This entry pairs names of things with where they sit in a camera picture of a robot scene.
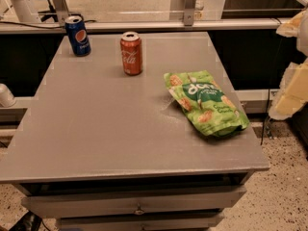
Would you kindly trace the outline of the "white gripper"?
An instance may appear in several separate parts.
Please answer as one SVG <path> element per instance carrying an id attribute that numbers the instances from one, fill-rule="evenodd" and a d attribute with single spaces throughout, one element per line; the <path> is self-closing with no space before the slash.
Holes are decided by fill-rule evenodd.
<path id="1" fill-rule="evenodd" d="M 296 48 L 308 56 L 308 10 L 302 11 L 276 30 L 280 36 L 297 37 Z M 308 102 L 308 64 L 290 63 L 280 82 L 280 89 L 273 97 L 269 117 L 284 120 L 292 117 Z"/>

